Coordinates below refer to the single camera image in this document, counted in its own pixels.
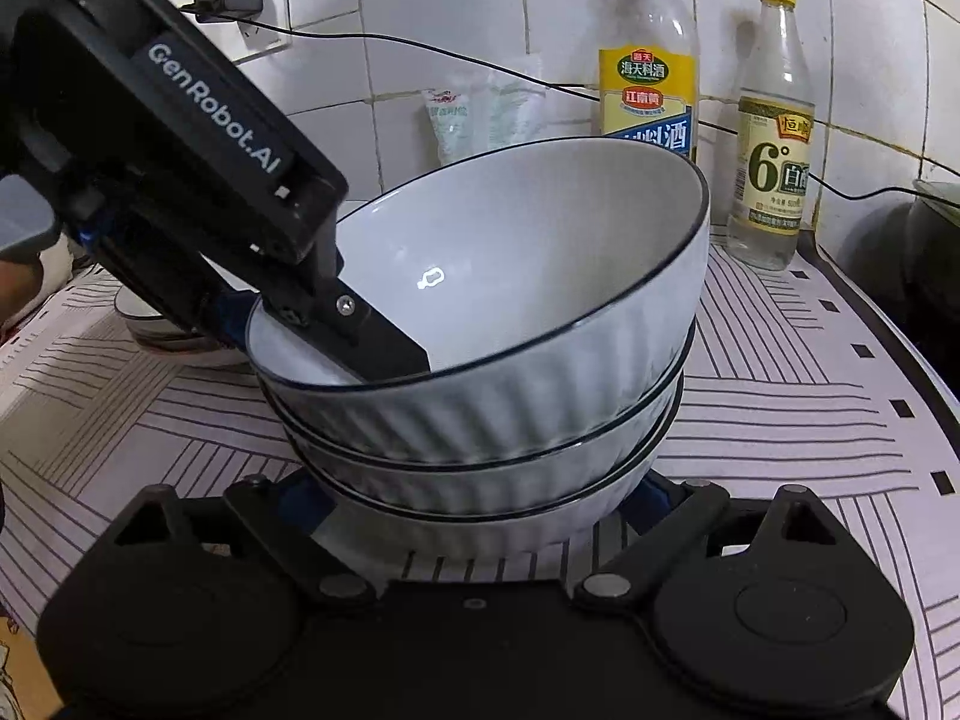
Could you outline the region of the person's left hand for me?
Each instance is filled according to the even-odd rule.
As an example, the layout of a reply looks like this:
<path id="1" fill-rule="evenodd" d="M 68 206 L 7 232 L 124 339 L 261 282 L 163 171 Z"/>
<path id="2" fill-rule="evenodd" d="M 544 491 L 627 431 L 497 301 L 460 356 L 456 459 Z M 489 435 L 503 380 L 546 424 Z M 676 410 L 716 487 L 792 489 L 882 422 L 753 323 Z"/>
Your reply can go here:
<path id="1" fill-rule="evenodd" d="M 2 332 L 8 332 L 70 277 L 71 255 L 67 239 L 28 263 L 2 262 Z"/>

